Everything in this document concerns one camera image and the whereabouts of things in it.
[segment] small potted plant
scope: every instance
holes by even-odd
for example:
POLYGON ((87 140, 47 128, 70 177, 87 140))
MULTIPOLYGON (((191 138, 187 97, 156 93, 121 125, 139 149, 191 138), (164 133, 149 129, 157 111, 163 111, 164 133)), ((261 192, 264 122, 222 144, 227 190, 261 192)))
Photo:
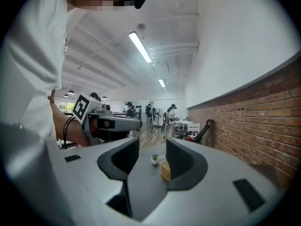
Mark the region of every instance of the small potted plant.
POLYGON ((159 162, 159 157, 158 157, 158 155, 157 155, 157 154, 153 154, 153 155, 151 156, 151 163, 152 163, 153 165, 157 165, 158 162, 159 162))

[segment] white ceiling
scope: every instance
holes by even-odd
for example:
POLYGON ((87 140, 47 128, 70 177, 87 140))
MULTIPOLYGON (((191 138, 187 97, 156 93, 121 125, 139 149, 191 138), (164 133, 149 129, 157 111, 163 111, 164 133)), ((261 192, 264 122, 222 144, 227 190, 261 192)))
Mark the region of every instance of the white ceiling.
POLYGON ((128 85, 160 87, 158 79, 166 88, 184 87, 198 50, 198 0, 146 0, 141 9, 115 10, 87 12, 75 25, 57 96, 69 89, 102 96, 128 85), (143 32, 136 28, 139 23, 146 25, 143 32), (128 37, 132 31, 155 66, 145 62, 128 37))

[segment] robotic arm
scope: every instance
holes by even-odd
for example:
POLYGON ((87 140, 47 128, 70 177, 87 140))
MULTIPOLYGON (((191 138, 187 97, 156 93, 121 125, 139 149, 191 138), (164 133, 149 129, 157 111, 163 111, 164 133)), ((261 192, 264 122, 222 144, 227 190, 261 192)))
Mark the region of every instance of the robotic arm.
POLYGON ((142 126, 141 120, 128 117, 112 115, 111 107, 104 104, 91 96, 80 93, 72 114, 80 122, 82 130, 88 137, 90 145, 98 145, 101 143, 99 139, 109 142, 114 140, 114 136, 118 135, 118 139, 125 138, 124 132, 140 129, 142 126), (90 132, 90 120, 97 118, 97 126, 103 133, 99 137, 94 137, 90 132))

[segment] brick wall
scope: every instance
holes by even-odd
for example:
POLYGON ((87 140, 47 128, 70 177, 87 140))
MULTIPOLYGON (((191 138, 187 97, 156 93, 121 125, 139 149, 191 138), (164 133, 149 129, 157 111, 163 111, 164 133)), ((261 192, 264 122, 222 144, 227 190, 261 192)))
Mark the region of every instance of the brick wall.
POLYGON ((190 108, 190 121, 215 120, 202 144, 273 165, 281 188, 287 187, 301 158, 300 68, 301 58, 248 88, 190 108))

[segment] red object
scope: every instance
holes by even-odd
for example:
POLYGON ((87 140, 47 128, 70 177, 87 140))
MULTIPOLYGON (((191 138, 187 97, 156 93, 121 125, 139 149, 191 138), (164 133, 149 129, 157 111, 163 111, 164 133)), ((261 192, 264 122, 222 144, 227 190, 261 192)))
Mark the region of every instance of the red object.
POLYGON ((194 139, 191 138, 190 136, 187 136, 185 140, 186 140, 186 141, 192 141, 192 142, 194 142, 194 139))

